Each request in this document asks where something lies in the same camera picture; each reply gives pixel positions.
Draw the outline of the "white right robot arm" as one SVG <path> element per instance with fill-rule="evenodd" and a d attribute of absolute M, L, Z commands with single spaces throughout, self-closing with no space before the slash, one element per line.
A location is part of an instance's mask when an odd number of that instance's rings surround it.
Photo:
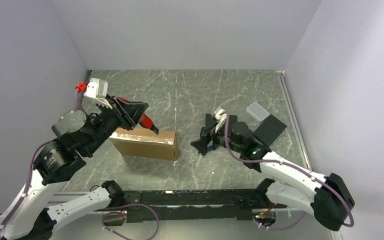
<path fill-rule="evenodd" d="M 283 122 L 269 115 L 257 129 L 251 130 L 236 115 L 219 109 L 206 115 L 199 138 L 192 141 L 191 146 L 201 155 L 219 147 L 226 148 L 247 168 L 269 174 L 255 190 L 255 200 L 260 207 L 280 204 L 299 209 L 331 231 L 353 227 L 355 201 L 341 176 L 306 169 L 271 149 L 285 129 Z"/>

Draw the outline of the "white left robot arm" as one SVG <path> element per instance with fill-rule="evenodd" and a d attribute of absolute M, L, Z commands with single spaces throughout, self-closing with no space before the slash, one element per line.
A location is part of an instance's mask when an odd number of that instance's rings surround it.
<path fill-rule="evenodd" d="M 86 165 L 85 158 L 119 128 L 131 131 L 148 104 L 107 95 L 100 113 L 70 110 L 52 126 L 55 139 L 41 144 L 29 164 L 27 180 L 0 214 L 1 240 L 47 240 L 62 226 L 95 210 L 119 209 L 124 192 L 113 180 L 71 202 L 48 206 L 50 198 Z"/>

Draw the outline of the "brown cardboard express box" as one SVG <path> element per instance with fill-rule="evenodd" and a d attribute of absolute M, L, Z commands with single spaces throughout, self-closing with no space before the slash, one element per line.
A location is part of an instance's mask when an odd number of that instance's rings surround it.
<path fill-rule="evenodd" d="M 122 155 L 177 161 L 178 137 L 175 131 L 160 130 L 158 134 L 146 128 L 125 130 L 118 128 L 110 137 Z"/>

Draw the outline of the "red utility knife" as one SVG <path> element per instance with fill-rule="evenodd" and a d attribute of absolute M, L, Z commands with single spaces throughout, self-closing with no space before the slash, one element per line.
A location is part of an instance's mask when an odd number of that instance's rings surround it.
<path fill-rule="evenodd" d="M 124 103 L 142 103 L 141 101 L 129 101 L 126 98 L 123 98 L 123 97 L 119 97 L 119 99 L 121 101 L 123 101 Z M 141 127 L 145 128 L 145 129 L 151 130 L 156 135 L 159 134 L 159 129 L 155 126 L 154 122 L 145 113 L 140 118 L 139 124 L 140 124 Z"/>

